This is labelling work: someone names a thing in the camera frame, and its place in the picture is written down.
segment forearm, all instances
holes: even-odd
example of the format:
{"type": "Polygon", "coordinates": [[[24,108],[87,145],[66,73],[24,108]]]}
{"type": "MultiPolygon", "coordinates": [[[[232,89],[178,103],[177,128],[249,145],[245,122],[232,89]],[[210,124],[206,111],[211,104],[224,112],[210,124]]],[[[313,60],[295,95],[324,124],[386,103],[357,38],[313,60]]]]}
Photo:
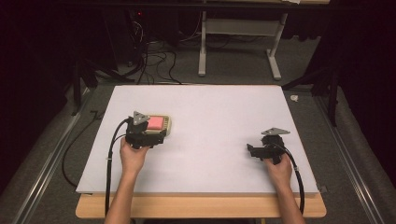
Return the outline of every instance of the forearm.
{"type": "Polygon", "coordinates": [[[107,212],[105,223],[130,223],[131,202],[137,174],[122,175],[116,195],[107,212]]]}
{"type": "Polygon", "coordinates": [[[279,201],[279,210],[283,224],[301,224],[305,223],[303,215],[294,199],[291,188],[277,189],[279,201]]]}

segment white paper sheet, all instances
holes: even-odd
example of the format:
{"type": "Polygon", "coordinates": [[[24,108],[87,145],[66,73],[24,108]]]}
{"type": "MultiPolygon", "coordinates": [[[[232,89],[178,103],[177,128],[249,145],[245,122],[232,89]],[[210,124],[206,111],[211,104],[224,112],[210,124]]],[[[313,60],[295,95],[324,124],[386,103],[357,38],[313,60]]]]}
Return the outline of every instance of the white paper sheet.
{"type": "MultiPolygon", "coordinates": [[[[283,91],[278,86],[118,86],[92,146],[77,192],[106,190],[106,157],[120,122],[134,111],[171,117],[172,132],[148,151],[135,192],[275,192],[260,159],[247,144],[262,145],[261,132],[277,127],[299,165],[306,193],[318,192],[283,91]]],[[[126,125],[119,132],[125,133],[126,125]]],[[[120,141],[113,148],[111,191],[120,180],[120,141]]],[[[291,186],[298,192],[292,175],[291,186]]]]}

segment white table leg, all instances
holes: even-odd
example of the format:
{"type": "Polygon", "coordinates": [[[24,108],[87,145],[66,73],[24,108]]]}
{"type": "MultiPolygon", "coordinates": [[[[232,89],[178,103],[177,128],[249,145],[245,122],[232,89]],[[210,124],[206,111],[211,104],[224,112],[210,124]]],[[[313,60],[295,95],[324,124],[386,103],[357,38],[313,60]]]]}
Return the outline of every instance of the white table leg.
{"type": "Polygon", "coordinates": [[[282,78],[279,73],[279,68],[277,67],[275,53],[276,53],[277,46],[279,45],[280,37],[282,36],[282,32],[285,27],[287,17],[288,17],[287,13],[282,14],[282,18],[280,19],[279,25],[277,26],[274,45],[271,49],[267,50],[268,61],[270,63],[273,77],[275,80],[280,80],[282,78]]]}
{"type": "Polygon", "coordinates": [[[201,50],[199,52],[198,76],[206,74],[206,12],[202,12],[201,50]]]}

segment human hand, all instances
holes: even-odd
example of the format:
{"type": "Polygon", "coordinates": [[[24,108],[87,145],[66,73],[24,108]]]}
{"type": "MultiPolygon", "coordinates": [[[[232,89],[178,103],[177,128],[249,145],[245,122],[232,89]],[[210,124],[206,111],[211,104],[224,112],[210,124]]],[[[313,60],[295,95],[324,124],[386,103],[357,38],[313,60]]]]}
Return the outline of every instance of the human hand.
{"type": "Polygon", "coordinates": [[[127,176],[137,175],[143,168],[148,150],[149,147],[134,149],[126,142],[125,137],[122,137],[120,142],[122,174],[127,176]]]}
{"type": "Polygon", "coordinates": [[[271,159],[263,160],[267,166],[268,173],[270,175],[276,190],[283,188],[290,188],[290,178],[291,178],[291,163],[289,156],[284,153],[281,156],[281,161],[277,165],[274,165],[271,159]]]}

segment table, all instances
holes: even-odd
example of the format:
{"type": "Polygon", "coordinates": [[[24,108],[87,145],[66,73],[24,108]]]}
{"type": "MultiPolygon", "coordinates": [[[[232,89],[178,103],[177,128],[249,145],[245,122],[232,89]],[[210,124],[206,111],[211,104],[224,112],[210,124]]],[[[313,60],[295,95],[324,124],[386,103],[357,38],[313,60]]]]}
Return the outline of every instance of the table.
{"type": "MultiPolygon", "coordinates": [[[[278,217],[276,191],[262,162],[249,157],[246,149],[246,143],[261,144],[260,132],[267,125],[290,131],[283,140],[303,177],[304,215],[326,214],[280,87],[120,86],[113,91],[78,184],[77,192],[92,193],[81,195],[79,217],[104,216],[107,138],[134,108],[167,114],[173,125],[164,144],[148,152],[135,185],[133,217],[278,217]]],[[[115,192],[120,157],[113,151],[111,191],[115,192]]],[[[298,201],[295,176],[291,188],[298,201]]]]}
{"type": "MultiPolygon", "coordinates": [[[[280,0],[224,0],[223,2],[245,2],[245,3],[277,3],[290,4],[295,1],[280,0]]],[[[302,0],[300,4],[327,5],[330,0],[302,0]]],[[[201,29],[201,49],[199,56],[198,76],[204,77],[206,74],[206,34],[226,34],[226,35],[266,35],[274,37],[274,44],[271,49],[266,50],[268,62],[275,80],[280,80],[281,75],[276,63],[276,49],[282,36],[286,24],[288,13],[283,13],[279,21],[249,21],[249,20],[231,20],[231,19],[208,19],[206,11],[202,12],[202,29],[201,29]]]]}

